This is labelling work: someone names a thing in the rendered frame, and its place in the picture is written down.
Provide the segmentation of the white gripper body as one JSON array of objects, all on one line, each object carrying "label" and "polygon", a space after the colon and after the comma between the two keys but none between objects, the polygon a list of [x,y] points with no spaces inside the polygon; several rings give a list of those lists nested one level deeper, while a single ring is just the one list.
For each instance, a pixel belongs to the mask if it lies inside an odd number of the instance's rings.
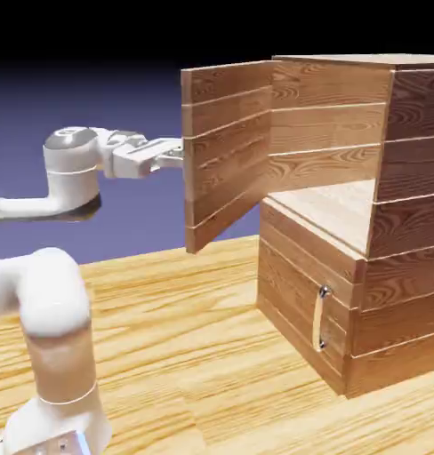
[{"label": "white gripper body", "polygon": [[157,169],[161,140],[129,139],[113,147],[103,162],[104,175],[111,179],[141,179]]}]

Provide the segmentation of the wood cabinet door without visible handle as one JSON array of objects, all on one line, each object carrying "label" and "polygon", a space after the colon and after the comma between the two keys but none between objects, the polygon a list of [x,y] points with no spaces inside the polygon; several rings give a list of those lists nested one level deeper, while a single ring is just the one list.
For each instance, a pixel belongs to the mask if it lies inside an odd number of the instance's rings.
[{"label": "wood cabinet door without visible handle", "polygon": [[272,64],[181,71],[185,244],[196,253],[266,194]]}]

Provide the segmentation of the light wood cabinet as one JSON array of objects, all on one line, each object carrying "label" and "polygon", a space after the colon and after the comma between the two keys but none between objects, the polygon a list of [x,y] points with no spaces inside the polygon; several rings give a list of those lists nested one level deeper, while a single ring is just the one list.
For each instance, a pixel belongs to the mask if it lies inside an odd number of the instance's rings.
[{"label": "light wood cabinet", "polygon": [[342,395],[433,371],[434,55],[277,56],[272,89],[265,198],[366,261]]}]

